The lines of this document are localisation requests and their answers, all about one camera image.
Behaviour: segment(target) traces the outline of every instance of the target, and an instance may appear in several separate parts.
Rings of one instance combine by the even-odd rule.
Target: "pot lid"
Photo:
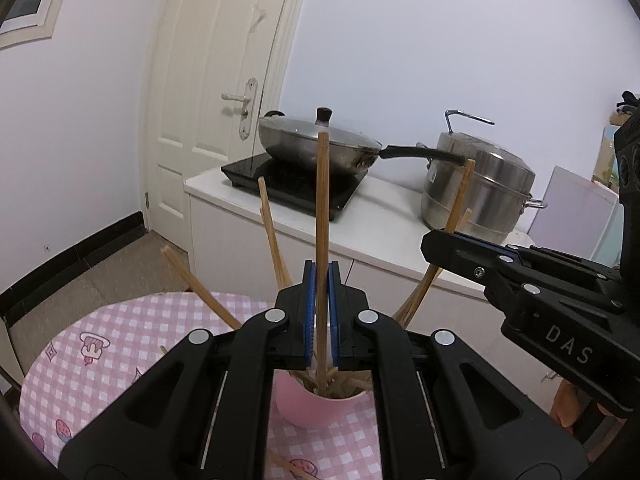
[[[438,149],[476,161],[474,172],[514,191],[528,194],[536,174],[517,155],[496,144],[461,132],[440,134]]]
[[[309,139],[317,139],[318,132],[328,132],[329,143],[331,144],[363,150],[375,150],[376,152],[382,149],[382,144],[366,135],[329,126],[329,119],[332,113],[329,108],[318,108],[316,122],[312,123],[300,119],[290,119],[285,117],[282,112],[267,112],[264,117],[258,120],[258,124],[273,130],[280,130],[283,133]]]

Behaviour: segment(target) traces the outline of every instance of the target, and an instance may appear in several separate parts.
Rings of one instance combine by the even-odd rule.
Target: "floor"
[[[62,287],[11,327],[18,361],[25,373],[46,344],[97,308],[155,292],[186,290],[187,285],[160,253],[171,245],[151,231]],[[187,253],[173,246],[188,266]]]

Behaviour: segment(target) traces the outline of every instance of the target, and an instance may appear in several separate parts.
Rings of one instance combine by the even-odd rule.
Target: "gingham pattern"
[[[246,296],[212,294],[242,322],[271,306]],[[65,433],[77,434],[162,357],[161,345],[171,349],[195,328],[215,335],[229,330],[190,292],[145,296],[82,318],[53,338],[25,377],[20,397],[24,431],[57,464],[68,440]],[[93,361],[81,353],[86,338],[102,342],[102,354]],[[268,447],[289,460],[312,462],[319,479],[381,478],[371,396],[340,423],[315,431],[293,427],[272,408]],[[271,465],[265,473],[270,479],[291,478]]]

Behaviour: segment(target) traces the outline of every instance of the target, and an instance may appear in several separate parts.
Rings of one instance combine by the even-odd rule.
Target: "pink cup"
[[[312,394],[284,370],[275,373],[276,406],[282,418],[294,426],[314,430],[340,420],[366,392],[347,399],[325,399]]]

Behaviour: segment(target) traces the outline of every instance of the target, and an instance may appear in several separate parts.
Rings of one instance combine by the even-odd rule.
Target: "door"
[[[148,223],[182,248],[191,238],[183,181],[253,154],[283,2],[167,0],[146,102]]]

